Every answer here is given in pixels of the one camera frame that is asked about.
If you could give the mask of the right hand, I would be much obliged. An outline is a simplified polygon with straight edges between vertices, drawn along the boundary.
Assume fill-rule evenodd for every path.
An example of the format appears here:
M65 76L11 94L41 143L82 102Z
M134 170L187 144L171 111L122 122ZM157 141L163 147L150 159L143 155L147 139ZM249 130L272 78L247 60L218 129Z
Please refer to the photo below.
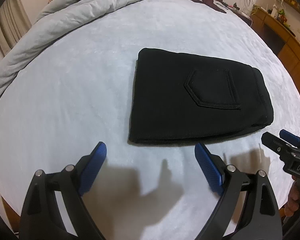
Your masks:
M286 217L291 217L299 209L300 191L297 186L297 178L292 176L294 180L289 191L288 200L284 206L284 214Z

